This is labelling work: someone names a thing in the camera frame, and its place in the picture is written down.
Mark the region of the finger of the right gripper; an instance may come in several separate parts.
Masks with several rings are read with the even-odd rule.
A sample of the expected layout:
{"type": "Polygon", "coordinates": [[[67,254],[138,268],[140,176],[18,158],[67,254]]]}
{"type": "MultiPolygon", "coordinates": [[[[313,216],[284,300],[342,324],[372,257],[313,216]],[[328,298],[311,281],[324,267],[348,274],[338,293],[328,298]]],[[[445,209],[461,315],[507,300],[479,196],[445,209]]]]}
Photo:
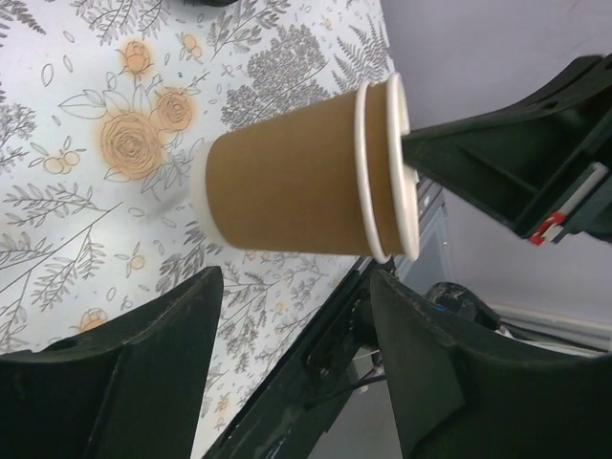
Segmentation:
{"type": "Polygon", "coordinates": [[[526,98],[402,138],[404,163],[533,244],[611,240],[611,58],[574,59],[526,98]]]}

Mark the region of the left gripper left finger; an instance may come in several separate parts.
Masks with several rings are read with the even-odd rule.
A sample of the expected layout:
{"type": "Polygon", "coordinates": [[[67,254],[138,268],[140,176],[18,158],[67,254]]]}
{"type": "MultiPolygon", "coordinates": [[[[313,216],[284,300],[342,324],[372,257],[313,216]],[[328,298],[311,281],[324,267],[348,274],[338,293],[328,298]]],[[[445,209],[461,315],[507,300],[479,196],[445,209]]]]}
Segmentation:
{"type": "Polygon", "coordinates": [[[91,331],[3,355],[2,456],[187,458],[222,293],[209,267],[91,331]]]}

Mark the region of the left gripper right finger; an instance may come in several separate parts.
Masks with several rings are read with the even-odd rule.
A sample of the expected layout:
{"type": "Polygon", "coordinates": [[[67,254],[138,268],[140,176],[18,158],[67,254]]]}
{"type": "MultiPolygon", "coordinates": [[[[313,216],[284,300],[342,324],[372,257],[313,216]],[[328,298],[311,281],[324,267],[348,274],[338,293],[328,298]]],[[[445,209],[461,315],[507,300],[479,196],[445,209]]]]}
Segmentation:
{"type": "Polygon", "coordinates": [[[607,458],[611,359],[506,338],[387,273],[370,283],[406,458],[607,458]]]}

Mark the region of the brown paper coffee cup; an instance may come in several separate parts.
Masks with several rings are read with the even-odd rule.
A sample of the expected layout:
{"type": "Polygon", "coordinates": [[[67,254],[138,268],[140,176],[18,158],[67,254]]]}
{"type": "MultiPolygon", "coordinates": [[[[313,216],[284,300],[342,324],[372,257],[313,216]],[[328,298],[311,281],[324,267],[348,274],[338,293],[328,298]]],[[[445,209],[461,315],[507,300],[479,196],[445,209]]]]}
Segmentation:
{"type": "Polygon", "coordinates": [[[367,90],[203,144],[188,197],[204,235],[239,250],[386,261],[368,177],[367,90]]]}

